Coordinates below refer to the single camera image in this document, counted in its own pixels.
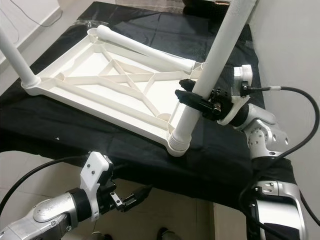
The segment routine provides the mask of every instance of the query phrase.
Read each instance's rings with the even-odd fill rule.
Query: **white bracket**
[[[93,151],[90,153],[90,156],[88,157],[80,174],[80,188],[85,191],[89,199],[92,222],[99,218],[97,190],[100,186],[100,183],[98,183],[98,181],[101,174],[108,169],[109,163],[105,157],[100,152]]]
[[[241,88],[241,82],[246,81],[248,82],[248,85],[251,86],[253,79],[253,72],[251,65],[242,65],[240,67],[234,68],[234,81],[237,82],[236,88],[237,92],[240,94],[240,88]],[[224,119],[218,120],[218,124],[225,126],[229,124],[232,119],[237,115],[239,110],[243,107],[243,105],[246,104],[246,102],[249,100],[250,96],[241,97],[239,95],[233,95],[232,96],[232,103],[233,106],[230,110],[230,112],[225,116]]]

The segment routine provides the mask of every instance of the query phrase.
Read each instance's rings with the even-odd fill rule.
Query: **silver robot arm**
[[[234,128],[245,133],[253,169],[259,171],[273,157],[286,151],[288,136],[279,128],[272,113],[253,104],[248,104],[247,107],[245,121]],[[300,189],[289,160],[281,160],[252,187],[253,193],[249,203],[252,217],[291,240],[308,239]],[[249,240],[278,239],[249,221],[247,237]]]
[[[121,200],[114,192],[113,163],[99,152],[91,152],[80,174],[80,188],[40,202],[23,218],[0,231],[0,240],[60,240],[79,222],[113,209],[126,212],[143,202],[152,186],[145,186]]]
[[[221,125],[230,124],[243,132],[255,174],[287,150],[288,136],[280,129],[272,113],[247,104],[249,93],[244,94],[244,91],[251,86],[252,76],[249,65],[235,67],[232,93],[216,88],[212,90],[209,100],[192,92],[195,82],[190,79],[181,80],[180,85],[186,91],[176,90],[175,94],[181,103],[202,112],[203,117]],[[263,173],[245,199],[246,212],[255,219],[255,222],[247,220],[247,239],[279,239],[257,226],[256,223],[260,222],[287,239],[307,240],[300,190],[291,162],[283,158]]]

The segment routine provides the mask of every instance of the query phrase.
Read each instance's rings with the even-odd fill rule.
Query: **white cylindrical pole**
[[[109,27],[100,25],[96,29],[98,37],[104,41],[110,41],[128,49],[134,50],[138,53],[149,57],[155,57],[164,62],[170,63],[176,66],[178,69],[191,73],[196,61],[190,59],[179,59],[177,57],[170,56],[162,51],[144,45],[138,41],[135,41],[129,37],[123,36],[115,31],[112,31]]]
[[[0,50],[11,63],[16,73],[19,75],[24,88],[31,88],[41,82],[40,77],[34,75],[18,49],[13,45],[1,28]]]
[[[201,76],[192,92],[208,99],[236,45],[257,0],[233,0],[215,37],[206,58]],[[200,117],[200,112],[186,106],[181,119],[172,132],[168,144],[170,153],[183,155],[189,148],[191,134]]]

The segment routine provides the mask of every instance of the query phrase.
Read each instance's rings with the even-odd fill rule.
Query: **black cable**
[[[64,11],[61,10],[60,16],[56,20],[54,20],[52,23],[50,23],[49,25],[42,25],[41,23],[38,23],[36,20],[33,20],[31,17],[29,17],[28,14],[26,14],[26,12],[18,4],[16,4],[13,0],[9,0],[9,1],[13,5],[15,5],[28,19],[30,19],[32,22],[38,24],[39,26],[45,27],[45,28],[51,27],[53,24],[58,22],[61,19],[62,15],[63,15],[63,12],[64,12]]]
[[[40,170],[44,169],[44,168],[47,168],[51,165],[54,165],[54,164],[58,164],[58,163],[62,163],[62,162],[65,162],[65,161],[74,161],[74,160],[79,160],[81,158],[86,158],[87,156],[85,155],[82,155],[82,156],[70,156],[70,157],[64,157],[64,158],[60,158],[60,159],[57,159],[57,160],[53,160],[53,161],[50,161],[50,162],[46,162],[38,167],[36,167],[35,169],[29,171],[26,175],[24,175],[23,177],[21,177],[10,189],[9,191],[6,193],[6,195],[4,196],[4,198],[2,199],[1,203],[0,203],[0,217],[1,217],[1,214],[9,200],[9,198],[11,197],[11,195],[15,192],[15,190],[25,181],[27,180],[30,176],[32,176],[33,174],[39,172]]]
[[[304,97],[306,97],[310,103],[313,106],[314,109],[314,114],[315,114],[315,120],[314,120],[314,125],[313,128],[311,130],[311,132],[309,133],[309,135],[303,140],[301,141],[299,144],[297,144],[296,146],[290,148],[289,150],[285,151],[284,153],[280,154],[277,157],[274,157],[272,159],[272,161],[262,170],[260,170],[253,178],[252,180],[246,185],[246,187],[241,191],[239,198],[238,198],[238,203],[240,206],[241,211],[243,212],[243,214],[250,220],[252,221],[254,224],[256,224],[257,226],[259,226],[260,228],[262,228],[263,230],[271,233],[272,235],[278,237],[281,240],[290,240],[289,238],[287,238],[285,235],[279,233],[278,231],[275,231],[274,229],[264,225],[263,223],[257,221],[254,217],[252,217],[252,215],[246,210],[246,208],[244,207],[244,203],[243,203],[243,199],[244,199],[244,195],[245,193],[247,193],[251,187],[262,177],[262,175],[264,174],[264,172],[269,169],[272,165],[274,165],[276,162],[278,162],[279,160],[283,159],[284,157],[288,156],[289,154],[295,152],[296,150],[300,149],[302,146],[304,146],[307,142],[309,142],[313,136],[316,134],[318,127],[319,127],[319,122],[320,122],[320,113],[319,113],[319,107],[317,102],[314,100],[314,98],[308,94],[307,92],[298,89],[298,88],[294,88],[294,87],[288,87],[288,86],[281,86],[281,87],[263,87],[263,88],[252,88],[252,89],[248,89],[249,91],[251,91],[252,93],[254,92],[263,92],[263,91],[270,91],[270,90],[284,90],[284,91],[290,91],[290,92],[295,92],[298,94],[303,95]],[[302,193],[300,193],[301,195],[301,201],[303,203],[303,205],[305,206],[307,212],[310,214],[310,216],[312,217],[312,219],[320,226],[320,221],[317,219],[317,217],[315,216],[315,214],[311,211],[310,207],[308,206],[304,196],[302,195]]]

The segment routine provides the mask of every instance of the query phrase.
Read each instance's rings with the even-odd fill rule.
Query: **black object on table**
[[[114,31],[143,44],[204,62],[220,21],[94,2],[80,20],[109,23]],[[87,34],[71,26],[32,66],[40,72]],[[251,64],[260,87],[258,59],[246,25],[217,86],[230,89],[233,67]],[[201,118],[182,157],[156,142],[48,97],[28,95],[18,79],[0,97],[0,152],[23,151],[58,159],[99,151],[115,165],[116,178],[238,208],[238,195],[252,176],[244,134]],[[251,102],[264,107],[262,94]]]

